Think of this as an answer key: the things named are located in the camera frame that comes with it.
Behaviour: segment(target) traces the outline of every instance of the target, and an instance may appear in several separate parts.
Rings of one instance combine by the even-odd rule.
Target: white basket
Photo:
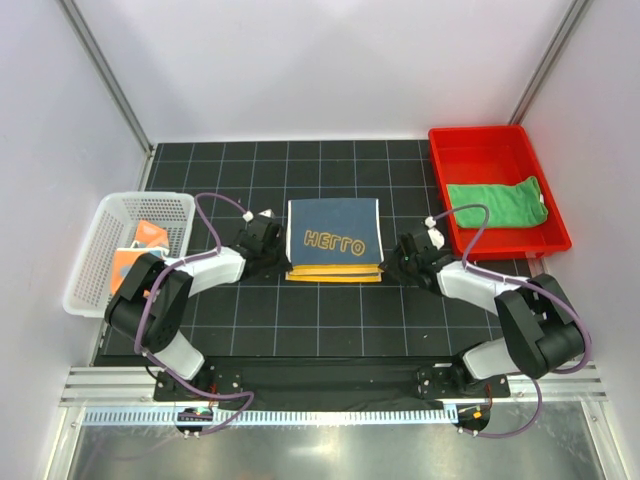
[[[113,255],[129,247],[140,220],[167,230],[171,257],[187,252],[195,202],[191,195],[173,192],[114,193],[100,202],[62,300],[73,315],[102,317],[111,298]]]

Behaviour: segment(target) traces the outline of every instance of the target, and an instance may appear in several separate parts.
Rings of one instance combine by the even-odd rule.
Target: green towel
[[[447,185],[453,207],[482,203],[489,207],[489,228],[529,228],[544,223],[548,210],[540,201],[540,186],[536,177],[509,187],[507,185]],[[469,208],[456,212],[461,228],[479,228],[484,210]]]

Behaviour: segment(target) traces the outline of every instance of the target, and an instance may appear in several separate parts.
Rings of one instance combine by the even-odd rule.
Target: red plastic bin
[[[451,208],[447,184],[515,185],[534,175],[544,195],[549,210],[545,223],[534,228],[488,228],[469,255],[471,260],[539,258],[571,248],[571,239],[524,128],[434,128],[429,131],[429,141],[447,210]],[[453,251],[462,255],[478,230],[459,228],[452,215],[447,221]]]

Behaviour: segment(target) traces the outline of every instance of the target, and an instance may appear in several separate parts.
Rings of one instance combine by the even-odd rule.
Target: metal frame
[[[513,394],[495,402],[535,402],[535,389],[524,375],[508,375]],[[539,380],[545,402],[606,401],[600,376],[593,362],[567,381],[565,375],[548,374]],[[155,402],[156,382],[143,367],[74,367],[69,373],[60,398],[61,407],[151,406],[167,405]],[[449,398],[445,403],[477,403],[478,398]]]
[[[573,0],[567,9],[564,18],[560,22],[551,43],[547,47],[540,63],[536,67],[533,77],[529,80],[518,104],[509,120],[510,124],[521,124],[527,112],[531,108],[533,101],[540,92],[544,82],[551,74],[553,67],[556,65],[558,58],[562,54],[564,48],[569,43],[569,39],[575,32],[576,27],[584,17],[592,0]]]
[[[153,160],[155,159],[155,147],[152,146],[140,125],[131,105],[126,99],[124,92],[98,46],[95,37],[79,11],[75,0],[57,1],[89,55],[98,74],[104,81],[120,113],[131,128],[140,146],[145,153],[147,153],[147,160],[141,171],[139,181],[139,188],[141,189],[144,187],[151,171]],[[574,33],[580,20],[584,17],[591,1],[592,0],[572,0],[534,75],[518,101],[510,119],[511,124],[520,124],[523,121],[544,82],[557,63],[562,51],[566,47],[571,35]],[[532,275],[541,273],[544,271],[544,263],[532,260],[530,261],[530,268]],[[104,328],[101,330],[100,336],[96,339],[93,358],[95,358],[95,354],[103,341],[103,334]],[[508,376],[508,381],[513,394],[509,398],[495,399],[496,402],[537,401],[533,384],[527,377],[523,375],[510,375]],[[540,380],[540,387],[545,402],[582,402],[583,411],[587,418],[591,436],[605,474],[608,478],[627,478],[629,473],[624,467],[615,438],[615,429],[610,422],[612,412],[593,362],[580,373],[573,375],[570,379],[566,376],[549,374]],[[157,412],[163,408],[175,408],[175,404],[173,403],[155,402],[153,400],[154,388],[155,381],[142,367],[72,368],[60,400],[58,413],[59,428],[45,478],[52,480],[67,478],[80,438],[80,427],[87,413],[95,413],[105,408],[126,409],[131,413]],[[444,399],[444,402],[452,405],[456,403],[477,403],[478,400],[480,399],[451,398]],[[383,419],[374,419],[374,421],[387,424],[398,423],[404,418],[402,416],[404,412],[396,413],[399,413],[399,415],[389,416]],[[305,418],[307,417],[300,416],[293,419],[290,417],[287,423],[282,417],[279,417],[275,424],[303,425],[305,424]],[[364,417],[352,418],[351,421],[363,423],[365,419]],[[429,422],[425,422],[424,419],[418,419],[418,423]]]
[[[524,375],[509,375],[508,381],[512,390],[509,398],[495,399],[496,402],[528,402],[537,401],[533,384]],[[608,415],[608,399],[600,381],[598,371],[593,362],[585,369],[572,376],[567,381],[566,376],[549,374],[540,379],[545,402],[582,403],[583,411],[591,430],[594,444],[607,478],[628,478],[622,456],[615,441]],[[159,427],[167,422],[174,422],[162,415],[171,415],[176,407],[205,406],[202,402],[173,403],[155,402],[153,393],[155,380],[142,367],[79,367],[72,368],[66,382],[60,401],[61,419],[57,436],[57,444],[49,462],[47,479],[59,480],[66,478],[71,468],[73,455],[78,443],[80,428],[84,418],[91,424],[100,422],[101,425],[132,425],[140,424],[144,419],[160,419],[152,422]],[[287,425],[287,426],[317,426],[323,424],[388,424],[404,423],[442,423],[446,419],[451,405],[474,403],[480,399],[443,399],[444,413],[430,415],[413,415],[407,412],[395,412],[382,415],[373,412],[358,412],[352,414],[306,412],[253,412],[238,426],[252,425]]]
[[[100,47],[98,46],[98,42],[95,37],[91,33],[87,22],[85,21],[82,13],[78,9],[74,0],[57,0],[64,12],[65,16],[69,20],[69,23],[73,27],[73,30],[76,32],[78,40],[84,47],[89,59],[93,63],[98,75],[102,78],[107,90],[109,91],[109,95],[113,99],[113,102],[118,107],[118,110],[122,114],[124,120],[129,125],[131,132],[138,140],[138,143],[147,154],[147,156],[151,155],[152,144],[147,137],[147,134],[144,132],[142,125],[138,121],[136,114],[134,113],[127,97],[125,96],[122,88],[120,88],[120,84],[116,80],[115,75],[111,71],[111,67],[107,63],[105,56],[103,55]]]

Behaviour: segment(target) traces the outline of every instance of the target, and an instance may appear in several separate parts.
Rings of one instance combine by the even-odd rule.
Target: cable
[[[242,407],[240,407],[238,409],[238,411],[236,411],[231,417],[226,419],[221,424],[216,425],[215,427],[212,427],[212,428],[210,428],[210,429],[208,429],[206,431],[201,432],[201,434],[200,434],[201,436],[202,435],[209,435],[211,433],[218,432],[218,431],[222,430],[223,428],[225,428],[227,425],[229,425],[231,422],[233,422],[236,418],[238,418],[242,414],[242,412],[247,410],[249,408],[249,405],[251,405],[251,403],[253,402],[253,398],[254,398],[253,392],[248,392],[247,391],[247,392],[232,393],[232,394],[215,394],[215,393],[205,392],[205,391],[199,390],[198,388],[196,388],[193,385],[189,384],[189,382],[187,382],[185,379],[183,379],[180,375],[178,375],[176,372],[171,370],[169,367],[164,365],[160,360],[158,360],[150,352],[143,352],[142,343],[141,342],[142,342],[142,337],[144,336],[144,332],[145,332],[145,327],[146,327],[147,321],[149,319],[149,312],[151,311],[151,307],[153,305],[153,300],[156,298],[156,295],[158,293],[158,289],[160,288],[160,285],[162,284],[162,282],[166,278],[166,276],[169,275],[169,273],[171,273],[173,270],[175,270],[179,266],[186,265],[186,264],[194,262],[196,260],[204,260],[204,259],[207,259],[207,258],[215,257],[216,255],[218,255],[220,253],[220,251],[222,249],[222,245],[221,245],[221,242],[220,242],[220,236],[218,235],[218,232],[216,232],[216,229],[213,228],[213,225],[211,225],[211,222],[207,218],[207,215],[204,213],[204,210],[200,206],[200,199],[206,198],[206,197],[212,197],[212,198],[218,198],[220,200],[224,200],[225,202],[230,203],[231,205],[236,207],[243,215],[247,213],[247,210],[242,205],[240,205],[239,203],[231,200],[229,197],[225,197],[224,195],[220,195],[219,193],[206,192],[206,193],[199,193],[198,195],[195,196],[196,210],[198,211],[198,215],[200,215],[200,217],[201,217],[202,221],[204,222],[204,224],[209,229],[209,232],[211,233],[211,235],[213,235],[213,238],[215,239],[215,242],[216,242],[215,247],[211,251],[208,251],[208,252],[205,252],[205,253],[201,253],[201,254],[197,254],[197,255],[191,255],[189,257],[185,257],[185,258],[183,258],[183,259],[181,259],[181,260],[179,260],[177,262],[172,263],[171,265],[167,266],[164,270],[162,270],[162,272],[160,272],[160,274],[156,278],[155,282],[153,282],[153,286],[151,287],[151,290],[149,292],[149,296],[147,297],[147,301],[146,301],[144,309],[142,311],[142,316],[140,317],[140,324],[138,325],[138,330],[136,332],[136,338],[135,338],[135,343],[134,343],[134,348],[133,348],[136,353],[142,354],[143,356],[148,358],[152,363],[154,363],[158,367],[160,367],[163,370],[165,370],[166,373],[168,373],[176,382],[178,382],[180,385],[182,385],[185,389],[187,389],[190,392],[195,393],[195,394],[197,394],[197,395],[199,395],[201,397],[208,398],[208,399],[211,399],[211,400],[216,400],[216,401],[219,401],[219,402],[225,402],[225,401],[230,401],[230,400],[240,400],[240,399],[246,398],[246,401],[242,405]]]
[[[474,437],[501,439],[501,438],[515,437],[516,435],[520,435],[522,432],[529,430],[533,426],[533,424],[536,423],[536,421],[538,420],[538,417],[540,417],[540,414],[542,413],[542,391],[540,390],[540,385],[533,378],[531,379],[531,381],[533,382],[533,386],[536,389],[536,394],[538,395],[538,403],[536,405],[536,411],[533,413],[533,417],[531,417],[531,419],[527,423],[525,423],[522,427],[512,432],[506,432],[506,433],[483,433],[483,432],[478,432],[476,430],[469,430],[468,428],[460,427],[458,429],[458,432],[468,433],[469,435],[473,435]]]
[[[585,323],[582,321],[580,316],[576,313],[576,311],[573,308],[571,308],[562,299],[560,299],[559,297],[557,297],[553,293],[548,292],[547,290],[545,290],[543,288],[540,288],[537,285],[533,285],[532,283],[529,283],[529,282],[523,282],[520,279],[509,277],[507,275],[500,275],[500,274],[495,273],[495,272],[490,272],[488,270],[476,267],[475,265],[472,265],[472,264],[469,263],[469,261],[468,261],[469,253],[471,253],[471,250],[473,249],[473,247],[476,245],[476,243],[478,243],[478,240],[480,240],[480,237],[482,236],[482,234],[484,233],[485,229],[487,228],[487,225],[489,224],[489,216],[490,216],[489,208],[486,205],[483,205],[481,203],[470,203],[468,205],[462,205],[460,207],[456,207],[456,208],[452,208],[451,210],[447,210],[446,212],[440,213],[440,214],[432,217],[432,219],[437,222],[438,220],[440,220],[440,219],[442,219],[444,217],[447,217],[447,216],[449,216],[451,214],[459,212],[460,210],[465,210],[465,209],[468,209],[468,208],[481,208],[481,209],[483,209],[484,210],[484,220],[482,221],[482,225],[480,225],[480,228],[478,229],[476,234],[473,236],[473,238],[469,242],[469,245],[467,245],[467,248],[465,248],[465,250],[464,250],[464,252],[462,254],[462,267],[465,270],[473,272],[476,275],[479,275],[481,277],[488,278],[489,280],[497,280],[497,281],[501,281],[503,283],[510,283],[511,285],[516,285],[518,287],[528,288],[529,290],[532,290],[532,291],[536,292],[538,295],[542,295],[543,297],[548,298],[553,303],[555,303],[557,306],[559,306],[564,311],[566,311],[571,316],[573,321],[575,322],[576,327],[580,331],[580,335],[582,335],[582,339],[583,339],[583,342],[584,342],[584,354],[582,356],[582,359],[578,362],[577,365],[575,365],[573,367],[570,367],[570,368],[565,368],[565,369],[556,369],[556,370],[554,370],[554,373],[569,374],[569,373],[575,373],[577,371],[582,370],[585,367],[585,365],[589,362],[589,360],[591,359],[591,350],[592,350],[591,335],[589,334],[589,330],[587,329],[587,326],[585,325]],[[542,404],[543,404],[542,391],[540,390],[540,385],[538,385],[538,382],[533,378],[531,379],[531,381],[533,382],[533,386],[535,387],[536,393],[538,395],[538,404],[536,406],[536,411],[534,412],[533,417],[531,417],[531,420],[529,420],[525,425],[523,425],[522,427],[520,427],[517,430],[514,430],[513,432],[507,432],[507,433],[482,433],[482,432],[477,432],[477,431],[471,431],[471,430],[465,429],[465,428],[460,428],[458,431],[459,432],[465,432],[465,433],[468,433],[470,435],[478,436],[478,437],[482,437],[482,438],[499,439],[499,438],[509,438],[509,437],[513,437],[515,435],[519,435],[520,433],[525,432],[526,430],[531,428],[531,426],[536,422],[536,420],[540,416],[540,413],[542,412]]]
[[[150,376],[151,378],[153,378],[153,379],[154,379],[154,380],[156,380],[156,381],[158,380],[158,376],[153,374],[153,372],[152,372],[152,371],[151,371],[151,369],[149,368],[149,365],[145,365],[145,366],[144,366],[144,369],[147,371],[147,373],[149,374],[149,376]]]
[[[589,360],[591,360],[591,351],[592,351],[591,335],[584,321],[580,318],[580,316],[576,313],[576,311],[573,308],[571,308],[562,299],[558,298],[553,293],[548,292],[547,290],[540,288],[537,285],[534,285],[529,282],[523,282],[520,279],[513,278],[508,275],[501,275],[499,273],[490,272],[488,270],[485,270],[483,268],[479,268],[479,267],[476,267],[475,265],[470,264],[469,261],[467,260],[467,257],[469,256],[471,249],[476,245],[476,243],[484,233],[485,229],[487,228],[487,225],[489,223],[489,208],[487,208],[486,205],[483,205],[480,203],[471,203],[469,205],[463,205],[461,207],[456,207],[451,210],[447,210],[446,212],[443,212],[439,215],[434,216],[433,220],[438,221],[448,215],[451,215],[452,213],[455,213],[467,208],[482,208],[484,210],[485,216],[484,216],[484,221],[482,222],[482,225],[480,226],[476,234],[473,236],[473,238],[471,239],[471,242],[469,242],[469,245],[467,245],[467,248],[465,248],[464,253],[462,254],[462,266],[464,267],[464,269],[469,270],[481,277],[488,278],[489,280],[497,280],[503,283],[510,283],[511,285],[516,285],[518,287],[528,288],[529,290],[536,292],[538,295],[542,295],[543,297],[548,298],[553,303],[555,303],[558,307],[562,308],[565,312],[567,312],[569,316],[571,316],[571,319],[575,322],[576,327],[578,328],[578,331],[580,331],[580,335],[582,335],[582,339],[584,341],[584,355],[582,356],[582,359],[580,359],[577,365],[570,368],[565,368],[565,369],[556,369],[554,370],[554,373],[564,375],[569,373],[575,373],[582,370],[585,367],[585,365],[589,363]]]

